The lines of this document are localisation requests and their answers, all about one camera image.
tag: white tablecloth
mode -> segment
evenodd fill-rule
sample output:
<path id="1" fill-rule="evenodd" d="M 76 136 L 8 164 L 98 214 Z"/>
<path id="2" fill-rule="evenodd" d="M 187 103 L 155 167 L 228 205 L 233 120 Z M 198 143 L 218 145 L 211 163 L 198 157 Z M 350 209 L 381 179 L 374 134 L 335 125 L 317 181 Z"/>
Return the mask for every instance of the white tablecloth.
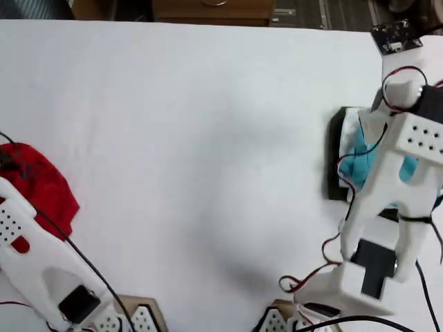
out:
<path id="1" fill-rule="evenodd" d="M 441 61 L 443 39 L 424 43 Z M 157 298 L 171 331 L 250 331 L 285 298 L 282 274 L 323 262 L 347 208 L 322 194 L 327 123 L 380 83 L 365 33 L 0 21 L 0 130 L 66 176 L 72 239 L 118 293 Z M 430 235 L 420 259 L 443 320 L 439 256 Z M 0 299 L 17 296 L 2 277 Z M 399 298 L 392 319 L 431 331 L 416 274 Z"/>

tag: blue fabric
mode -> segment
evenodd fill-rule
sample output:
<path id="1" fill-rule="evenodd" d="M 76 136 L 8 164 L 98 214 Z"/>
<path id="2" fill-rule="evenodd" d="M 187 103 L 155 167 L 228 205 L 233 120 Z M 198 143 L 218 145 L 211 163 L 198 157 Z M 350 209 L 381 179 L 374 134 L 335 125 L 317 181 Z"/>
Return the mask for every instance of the blue fabric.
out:
<path id="1" fill-rule="evenodd" d="M 355 133 L 355 147 L 353 147 L 348 153 L 362 154 L 368 151 L 372 146 L 373 145 L 366 144 L 363 130 L 359 127 Z M 371 166 L 377 155 L 377 151 L 378 147 L 364 156 L 350 156 L 342 161 L 340 171 L 343 173 L 344 177 L 350 179 L 352 183 L 354 183 L 357 190 L 360 190 L 365 184 L 366 178 L 368 177 Z M 399 173 L 400 179 L 403 182 L 409 180 L 414 174 L 417 163 L 418 161 L 416 158 L 411 156 L 405 157 Z"/>

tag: red wire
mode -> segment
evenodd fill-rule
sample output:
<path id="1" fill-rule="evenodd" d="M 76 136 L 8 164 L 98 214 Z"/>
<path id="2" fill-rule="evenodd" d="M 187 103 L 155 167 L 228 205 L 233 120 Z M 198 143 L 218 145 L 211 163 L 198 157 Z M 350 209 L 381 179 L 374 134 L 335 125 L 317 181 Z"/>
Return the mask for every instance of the red wire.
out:
<path id="1" fill-rule="evenodd" d="M 327 266 L 332 266 L 332 265 L 335 265 L 335 266 L 337 266 L 337 265 L 340 265 L 341 263 L 326 263 L 326 264 L 323 264 L 322 266 L 320 266 L 319 268 L 316 268 L 314 271 L 312 271 L 311 273 L 309 273 L 308 274 L 308 276 L 306 277 L 306 278 L 304 278 L 303 280 L 299 280 L 299 279 L 296 279 L 296 278 L 294 278 L 294 277 L 292 277 L 291 275 L 284 275 L 283 277 L 281 277 L 279 280 L 278 280 L 278 284 L 279 284 L 279 286 L 280 286 L 280 288 L 285 292 L 285 293 L 288 293 L 288 294 L 292 294 L 292 293 L 295 293 L 296 291 L 298 291 L 300 288 L 302 288 L 314 275 L 316 275 L 320 270 L 322 270 L 322 269 L 324 269 L 325 267 L 327 267 Z M 283 288 L 283 286 L 282 286 L 282 281 L 283 280 L 286 280 L 286 279 L 290 279 L 291 281 L 293 281 L 293 282 L 296 282 L 297 284 L 296 284 L 296 286 L 295 287 L 293 287 L 293 286 L 291 286 L 291 288 L 290 289 L 285 289 L 285 288 Z"/>
<path id="2" fill-rule="evenodd" d="M 305 315 L 303 315 L 302 312 L 301 312 L 300 310 L 297 310 L 297 311 L 298 311 L 298 314 L 299 314 L 300 316 L 302 316 L 302 318 L 303 318 L 305 321 L 307 321 L 307 322 L 309 323 L 309 325 L 314 325 L 314 323 L 313 323 L 308 317 L 306 317 Z"/>
<path id="3" fill-rule="evenodd" d="M 32 308 L 29 304 L 17 302 L 17 301 L 2 301 L 0 302 L 0 305 L 2 304 L 16 304 L 17 306 L 27 306 L 28 308 Z"/>
<path id="4" fill-rule="evenodd" d="M 329 243 L 329 242 L 332 242 L 333 240 L 335 240 L 335 239 L 337 239 L 338 237 L 340 236 L 340 233 L 338 233 L 335 237 L 332 237 L 332 238 L 330 238 L 330 239 L 327 239 L 325 242 L 323 242 L 323 244 L 321 245 L 321 253 L 322 253 L 322 255 L 323 255 L 323 258 L 325 259 L 325 261 L 327 262 L 327 263 L 329 263 L 329 264 L 335 264 L 335 265 L 341 265 L 341 262 L 339 262 L 339 261 L 333 261 L 333 260 L 331 260 L 331 259 L 329 259 L 327 256 L 326 256 L 326 253 L 325 253 L 325 249 L 326 249 L 326 245 Z"/>
<path id="5" fill-rule="evenodd" d="M 388 81 L 389 77 L 391 77 L 395 74 L 398 74 L 400 71 L 406 71 L 406 70 L 418 71 L 419 73 L 421 73 L 423 75 L 425 85 L 428 84 L 425 74 L 423 73 L 423 71 L 420 68 L 418 68 L 416 66 L 402 66 L 402 67 L 399 67 L 399 68 L 391 71 L 389 74 L 387 74 L 387 76 L 383 79 L 383 82 L 381 84 L 381 93 L 383 95 L 383 101 L 385 102 L 386 106 L 388 106 L 392 110 L 393 113 L 403 113 L 404 111 L 407 111 L 408 109 L 405 109 L 405 108 L 399 107 L 399 106 L 395 106 L 395 105 L 391 105 L 387 101 L 386 95 L 385 95 L 385 88 L 387 86 L 387 81 Z"/>

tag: circuit board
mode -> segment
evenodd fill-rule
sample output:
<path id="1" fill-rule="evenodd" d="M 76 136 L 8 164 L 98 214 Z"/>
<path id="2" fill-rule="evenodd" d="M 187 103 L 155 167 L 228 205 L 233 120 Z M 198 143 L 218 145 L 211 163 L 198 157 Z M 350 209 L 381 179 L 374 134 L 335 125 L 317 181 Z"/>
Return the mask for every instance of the circuit board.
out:
<path id="1" fill-rule="evenodd" d="M 417 38 L 417 31 L 407 19 L 374 26 L 371 28 L 371 35 L 381 55 L 400 53 L 423 46 L 420 38 Z"/>

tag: red fabric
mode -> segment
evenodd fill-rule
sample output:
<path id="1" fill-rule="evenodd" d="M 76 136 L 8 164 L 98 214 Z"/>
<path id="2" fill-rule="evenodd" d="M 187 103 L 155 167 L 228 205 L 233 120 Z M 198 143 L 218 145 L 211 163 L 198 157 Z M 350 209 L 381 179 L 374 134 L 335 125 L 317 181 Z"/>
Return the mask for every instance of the red fabric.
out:
<path id="1" fill-rule="evenodd" d="M 0 149 L 8 152 L 24 174 L 19 170 L 0 169 L 0 176 L 9 180 L 21 194 L 38 210 L 46 213 L 66 235 L 72 233 L 71 221 L 80 208 L 69 189 L 63 175 L 41 153 L 33 147 L 16 143 L 0 145 Z M 35 220 L 52 235 L 64 240 L 63 236 L 41 215 Z M 18 238 L 12 245 L 23 252 L 27 251 L 27 241 Z"/>

